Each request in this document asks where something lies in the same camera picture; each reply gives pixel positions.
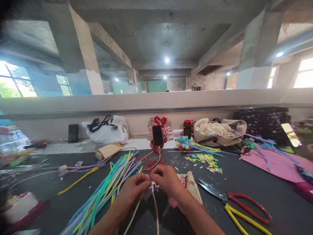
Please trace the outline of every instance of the scissor blade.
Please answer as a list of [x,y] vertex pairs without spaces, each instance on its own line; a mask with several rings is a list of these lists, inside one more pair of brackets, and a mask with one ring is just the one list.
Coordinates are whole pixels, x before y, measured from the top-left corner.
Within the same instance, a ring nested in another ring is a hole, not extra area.
[[228,198],[226,193],[221,193],[220,191],[218,191],[216,188],[214,188],[212,185],[207,184],[206,182],[204,182],[201,179],[198,179],[198,184],[207,192],[209,192],[210,194],[212,194],[213,196],[221,199],[222,201],[227,202]]

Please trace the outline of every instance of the ceiling light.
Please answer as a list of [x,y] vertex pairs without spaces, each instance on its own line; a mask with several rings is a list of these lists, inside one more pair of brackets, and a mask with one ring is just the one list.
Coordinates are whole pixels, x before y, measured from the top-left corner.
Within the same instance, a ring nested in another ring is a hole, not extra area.
[[279,52],[277,55],[276,55],[276,57],[281,57],[281,56],[283,56],[283,52]]

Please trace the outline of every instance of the red bag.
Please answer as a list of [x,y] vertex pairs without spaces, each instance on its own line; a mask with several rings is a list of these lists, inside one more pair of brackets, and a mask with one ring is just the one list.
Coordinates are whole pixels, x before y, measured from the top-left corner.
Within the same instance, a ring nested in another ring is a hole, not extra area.
[[158,116],[150,118],[148,123],[148,129],[152,136],[152,127],[159,125],[162,128],[163,141],[166,143],[168,140],[174,139],[174,135],[171,129],[171,121],[168,118],[163,117],[160,119]]

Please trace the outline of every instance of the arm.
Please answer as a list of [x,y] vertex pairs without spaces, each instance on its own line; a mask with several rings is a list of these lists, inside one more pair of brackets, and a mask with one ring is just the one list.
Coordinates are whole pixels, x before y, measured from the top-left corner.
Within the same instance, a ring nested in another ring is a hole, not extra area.
[[186,215],[197,235],[223,235],[223,231],[181,184],[175,170],[171,166],[158,165],[150,179],[160,185],[168,196],[173,197],[181,211]]
[[129,177],[107,213],[89,232],[89,235],[112,235],[126,218],[131,205],[141,193],[150,187],[143,173]]

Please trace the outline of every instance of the green wall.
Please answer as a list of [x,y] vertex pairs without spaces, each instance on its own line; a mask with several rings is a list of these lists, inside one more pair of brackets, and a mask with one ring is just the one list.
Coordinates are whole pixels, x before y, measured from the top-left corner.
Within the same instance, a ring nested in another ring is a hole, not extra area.
[[154,80],[147,81],[147,92],[166,92],[167,90],[167,82],[166,80]]
[[113,94],[118,95],[121,94],[121,90],[125,92],[128,90],[128,82],[119,81],[119,82],[112,82]]

